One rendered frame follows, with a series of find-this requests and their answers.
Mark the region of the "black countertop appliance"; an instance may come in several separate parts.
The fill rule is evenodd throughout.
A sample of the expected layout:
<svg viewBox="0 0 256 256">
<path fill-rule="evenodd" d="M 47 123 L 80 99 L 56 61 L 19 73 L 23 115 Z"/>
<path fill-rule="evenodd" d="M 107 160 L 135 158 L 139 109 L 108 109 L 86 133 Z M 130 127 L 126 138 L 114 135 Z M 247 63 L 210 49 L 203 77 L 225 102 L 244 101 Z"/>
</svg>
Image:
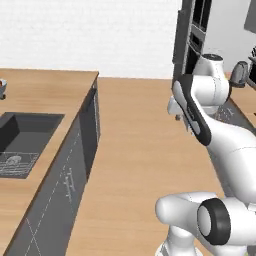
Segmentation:
<svg viewBox="0 0 256 256">
<path fill-rule="evenodd" d="M 256 46 L 253 47 L 248 59 L 251 61 L 248 83 L 251 87 L 256 88 Z"/>
</svg>

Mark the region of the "dark grey sink basin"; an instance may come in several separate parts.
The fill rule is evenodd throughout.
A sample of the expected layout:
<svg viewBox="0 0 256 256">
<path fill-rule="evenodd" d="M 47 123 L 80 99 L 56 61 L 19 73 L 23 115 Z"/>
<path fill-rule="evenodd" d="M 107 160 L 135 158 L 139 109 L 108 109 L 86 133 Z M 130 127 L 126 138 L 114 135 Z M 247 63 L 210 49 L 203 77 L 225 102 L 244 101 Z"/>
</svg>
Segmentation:
<svg viewBox="0 0 256 256">
<path fill-rule="evenodd" d="M 0 117 L 0 152 L 40 157 L 63 118 L 63 114 L 5 112 Z"/>
</svg>

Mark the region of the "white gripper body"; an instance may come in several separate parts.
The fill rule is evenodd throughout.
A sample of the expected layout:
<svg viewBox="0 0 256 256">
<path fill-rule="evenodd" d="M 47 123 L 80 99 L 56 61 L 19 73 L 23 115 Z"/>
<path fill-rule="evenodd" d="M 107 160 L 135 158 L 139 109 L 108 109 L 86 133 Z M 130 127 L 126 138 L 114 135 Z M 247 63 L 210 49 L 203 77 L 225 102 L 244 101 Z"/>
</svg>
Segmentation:
<svg viewBox="0 0 256 256">
<path fill-rule="evenodd" d="M 177 115 L 177 116 L 183 115 L 182 109 L 180 108 L 179 104 L 176 102 L 173 96 L 170 97 L 170 100 L 167 105 L 167 111 L 169 115 Z"/>
</svg>

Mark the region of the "dark wall cabinet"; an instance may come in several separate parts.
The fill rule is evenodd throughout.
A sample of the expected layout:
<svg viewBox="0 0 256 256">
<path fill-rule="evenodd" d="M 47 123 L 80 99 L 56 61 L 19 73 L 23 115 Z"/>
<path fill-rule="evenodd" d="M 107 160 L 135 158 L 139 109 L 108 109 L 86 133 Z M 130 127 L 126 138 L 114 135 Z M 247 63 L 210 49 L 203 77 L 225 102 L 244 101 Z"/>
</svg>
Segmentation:
<svg viewBox="0 0 256 256">
<path fill-rule="evenodd" d="M 256 0 L 250 2 L 244 29 L 256 34 Z"/>
</svg>

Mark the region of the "pale round item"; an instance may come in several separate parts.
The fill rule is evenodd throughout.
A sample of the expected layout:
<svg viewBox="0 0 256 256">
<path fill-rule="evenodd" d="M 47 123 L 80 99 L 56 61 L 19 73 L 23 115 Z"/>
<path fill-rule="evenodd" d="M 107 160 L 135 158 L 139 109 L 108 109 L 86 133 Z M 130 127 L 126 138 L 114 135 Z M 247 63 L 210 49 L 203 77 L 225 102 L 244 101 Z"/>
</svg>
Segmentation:
<svg viewBox="0 0 256 256">
<path fill-rule="evenodd" d="M 10 165 L 17 165 L 19 162 L 20 162 L 20 159 L 21 157 L 20 156 L 12 156 L 12 157 L 9 157 L 6 161 L 6 164 L 8 166 Z"/>
</svg>

